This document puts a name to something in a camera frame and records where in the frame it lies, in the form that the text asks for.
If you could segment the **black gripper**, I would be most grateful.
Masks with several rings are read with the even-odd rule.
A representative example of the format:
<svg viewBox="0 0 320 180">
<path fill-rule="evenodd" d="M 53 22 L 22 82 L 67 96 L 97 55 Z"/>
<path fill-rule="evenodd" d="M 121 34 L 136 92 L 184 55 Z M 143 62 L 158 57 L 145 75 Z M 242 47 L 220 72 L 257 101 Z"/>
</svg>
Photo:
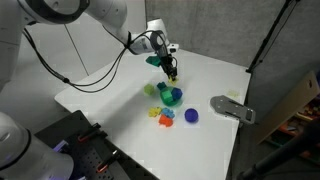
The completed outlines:
<svg viewBox="0 0 320 180">
<path fill-rule="evenodd" d="M 173 79 L 177 78 L 177 68 L 173 66 L 173 59 L 174 57 L 165 51 L 159 51 L 157 53 L 158 57 L 161 60 L 161 67 L 163 71 L 168 75 L 168 80 L 172 80 L 172 75 Z"/>
</svg>

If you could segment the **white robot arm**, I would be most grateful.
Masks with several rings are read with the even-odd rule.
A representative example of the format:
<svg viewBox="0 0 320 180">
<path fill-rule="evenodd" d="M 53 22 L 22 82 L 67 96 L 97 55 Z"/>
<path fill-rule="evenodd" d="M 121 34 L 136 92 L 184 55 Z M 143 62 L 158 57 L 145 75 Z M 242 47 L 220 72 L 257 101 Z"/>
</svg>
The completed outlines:
<svg viewBox="0 0 320 180">
<path fill-rule="evenodd" d="M 155 52 L 168 79 L 177 79 L 177 61 L 163 21 L 152 20 L 144 32 L 131 33 L 124 27 L 125 0 L 0 0 L 0 85 L 11 80 L 21 38 L 29 36 L 27 26 L 69 24 L 84 13 L 100 22 L 131 53 Z M 0 113 L 1 180 L 68 180 L 73 169 L 70 155 L 53 150 L 29 129 Z"/>
</svg>

